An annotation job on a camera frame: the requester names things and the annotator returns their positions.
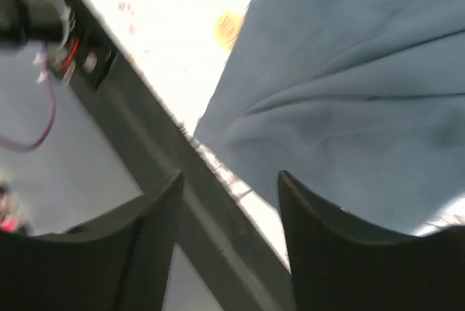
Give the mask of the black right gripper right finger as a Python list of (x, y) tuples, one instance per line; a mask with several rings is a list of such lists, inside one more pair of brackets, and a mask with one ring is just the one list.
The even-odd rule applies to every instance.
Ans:
[(464, 228), (416, 237), (366, 222), (282, 171), (280, 214), (298, 310), (462, 310)]

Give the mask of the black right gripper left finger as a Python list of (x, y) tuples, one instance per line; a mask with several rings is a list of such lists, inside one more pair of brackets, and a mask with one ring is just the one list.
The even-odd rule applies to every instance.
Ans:
[(3, 310), (160, 310), (183, 176), (60, 234), (1, 234)]

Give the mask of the blue-grey t-shirt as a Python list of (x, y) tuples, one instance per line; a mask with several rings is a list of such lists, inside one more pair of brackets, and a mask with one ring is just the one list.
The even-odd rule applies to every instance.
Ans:
[(286, 170), (426, 233), (464, 195), (464, 0), (252, 0), (195, 138), (272, 205)]

